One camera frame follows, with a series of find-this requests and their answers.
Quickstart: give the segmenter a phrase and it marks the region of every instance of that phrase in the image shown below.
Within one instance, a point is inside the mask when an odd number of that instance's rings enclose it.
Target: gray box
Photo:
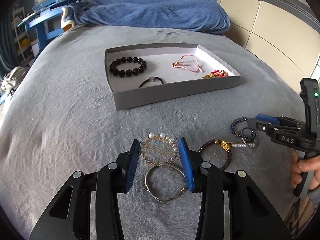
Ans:
[[[195,55],[203,72],[193,73],[183,68],[172,67],[172,63],[185,54]],[[147,69],[137,76],[123,78],[114,76],[109,69],[111,62],[128,56],[143,58],[147,62]],[[196,70],[196,62],[193,57],[185,57],[181,62],[184,62],[187,68]],[[230,65],[196,44],[154,43],[106,49],[104,63],[116,110],[236,87],[240,79],[240,74]],[[118,69],[126,71],[138,66],[137,63],[127,62],[118,66]],[[202,79],[204,75],[209,75],[211,71],[217,69],[228,71],[229,77]],[[161,78],[164,84],[156,80],[147,82],[142,88],[139,88],[145,80],[152,76]]]

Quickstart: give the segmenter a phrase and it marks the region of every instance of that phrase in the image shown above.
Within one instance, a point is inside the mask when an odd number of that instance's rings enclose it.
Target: blue blanket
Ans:
[[[174,28],[219,34],[230,19],[215,0],[92,0],[68,5],[63,22]]]

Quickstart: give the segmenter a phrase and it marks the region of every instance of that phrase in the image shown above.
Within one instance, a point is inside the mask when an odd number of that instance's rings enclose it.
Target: pink string bracelet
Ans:
[[[179,60],[182,60],[185,56],[194,57],[194,59],[195,59],[195,61],[196,61],[196,63],[197,63],[197,70],[188,69],[188,68],[186,68],[186,67],[184,66],[184,63],[183,63],[183,62],[179,62]],[[194,55],[191,55],[191,54],[186,54],[186,55],[181,56],[175,63],[172,63],[172,66],[173,66],[173,67],[184,68],[184,69],[186,69],[186,70],[188,70],[188,71],[191,71],[191,72],[193,72],[193,73],[197,73],[199,70],[200,70],[201,72],[203,72],[203,71],[201,70],[201,68],[199,67],[199,63],[198,63],[196,57],[195,57]]]

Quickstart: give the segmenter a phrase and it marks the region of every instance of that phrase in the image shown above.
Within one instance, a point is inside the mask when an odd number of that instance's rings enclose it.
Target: black beaded bracelet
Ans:
[[[118,70],[117,66],[120,65],[121,63],[125,63],[125,62],[134,62],[134,63],[139,63],[140,67],[138,68],[134,68],[133,70],[128,69],[127,71],[124,70]],[[133,75],[138,75],[139,73],[142,73],[145,71],[145,69],[147,68],[147,62],[145,60],[143,60],[142,58],[137,58],[137,57],[122,57],[121,59],[117,59],[115,61],[113,61],[110,64],[110,71],[111,73],[113,73],[114,76],[119,75],[120,77],[124,77],[125,75],[127,75],[128,77],[131,77],[132,74]]]
[[[252,142],[252,141],[254,140],[255,136],[256,136],[255,130],[254,130],[254,129],[251,129],[251,137],[248,138],[246,135],[242,134],[241,132],[238,133],[238,132],[236,131],[236,128],[235,128],[235,126],[236,126],[237,123],[239,123],[239,122],[244,122],[244,121],[247,122],[247,121],[248,121],[248,118],[246,118],[246,117],[241,117],[241,118],[238,118],[238,119],[234,119],[234,120],[231,122],[231,124],[230,124],[230,130],[231,130],[231,133],[232,133],[234,136],[236,136],[236,137],[238,137],[238,138],[240,138],[240,139],[244,139],[244,140],[246,141],[246,143],[249,143],[249,142]]]
[[[230,162],[231,162],[231,157],[232,157],[232,154],[231,154],[231,148],[230,148],[230,145],[228,143],[226,143],[225,141],[220,141],[220,140],[215,140],[215,139],[212,139],[208,142],[206,142],[205,144],[203,144],[200,149],[198,150],[198,153],[202,153],[202,151],[207,148],[208,146],[212,145],[212,144],[218,144],[220,145],[227,153],[228,153],[228,158],[227,158],[227,161],[226,163],[220,168],[220,170],[224,171],[226,168],[228,168]]]

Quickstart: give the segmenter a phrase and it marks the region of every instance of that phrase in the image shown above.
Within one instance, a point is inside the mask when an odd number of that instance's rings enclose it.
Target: yellow object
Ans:
[[[21,47],[26,47],[26,46],[28,46],[30,44],[30,41],[29,41],[29,39],[27,39],[27,38],[24,38],[21,42],[20,42],[20,46]]]

